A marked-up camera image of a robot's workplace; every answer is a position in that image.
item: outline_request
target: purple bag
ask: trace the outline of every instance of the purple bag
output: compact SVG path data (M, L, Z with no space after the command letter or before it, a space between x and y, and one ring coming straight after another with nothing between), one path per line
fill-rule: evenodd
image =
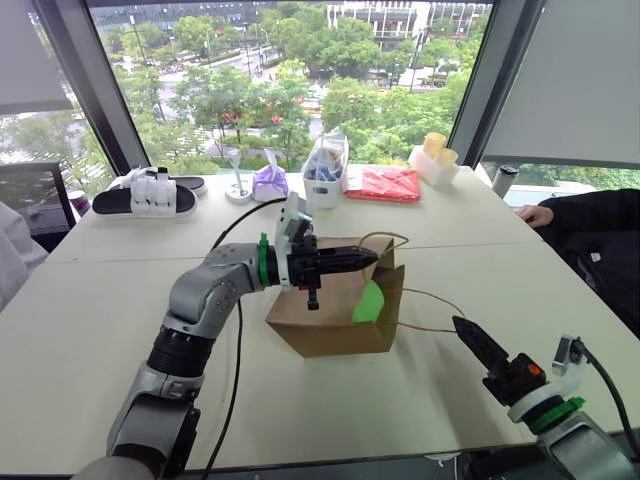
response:
M258 202L266 202L289 194L287 177L284 168L278 166L272 150L265 148L269 165L253 174L253 198Z

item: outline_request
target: red bag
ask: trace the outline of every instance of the red bag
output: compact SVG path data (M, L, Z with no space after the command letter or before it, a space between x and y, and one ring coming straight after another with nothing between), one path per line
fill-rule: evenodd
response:
M349 166L345 191L348 198L397 203L420 200L420 180L418 173L411 168L366 165L356 170L352 167Z

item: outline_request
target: green sponge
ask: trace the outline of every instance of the green sponge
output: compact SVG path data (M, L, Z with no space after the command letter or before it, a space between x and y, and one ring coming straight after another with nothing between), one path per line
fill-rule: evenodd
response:
M378 319L384 307L384 294L378 284L372 280L362 292L362 297L353 309L351 320L353 323L373 323Z

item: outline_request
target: table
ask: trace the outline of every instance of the table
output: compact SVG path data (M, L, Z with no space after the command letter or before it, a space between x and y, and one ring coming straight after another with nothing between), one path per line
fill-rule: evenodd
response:
M292 190L304 196L300 174L287 178ZM224 190L234 179L206 177L209 191L199 199L196 212L171 222L102 218L91 212L48 262L202 258L218 234L249 208L225 199ZM260 232L267 232L273 242L278 208L256 213L227 241L256 242ZM314 227L320 236L343 237L391 230L411 239L408 248L542 241L468 168L461 169L451 188L435 190L423 184L422 201L416 205L342 199L336 209L316 212Z
M512 354L550 373L562 333L579 334L628 406L640 344L543 243L402 250L406 286L454 301ZM173 281L195 259L45 263L0 315L0 469L68 474L104 453L113 418L150 351ZM264 322L278 289L246 296L239 394L217 467L409 455L533 441L481 384L486 373L451 334L399 328L385 354L302 359ZM446 327L450 307L406 293L401 319ZM188 468L202 468L223 423L236 315L214 347ZM592 369L585 410L619 430ZM638 426L636 411L631 421Z

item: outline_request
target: black jacket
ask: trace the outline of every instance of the black jacket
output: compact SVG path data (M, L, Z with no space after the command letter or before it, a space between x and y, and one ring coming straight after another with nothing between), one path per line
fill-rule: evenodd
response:
M640 338L640 190L550 198L553 220L537 229Z

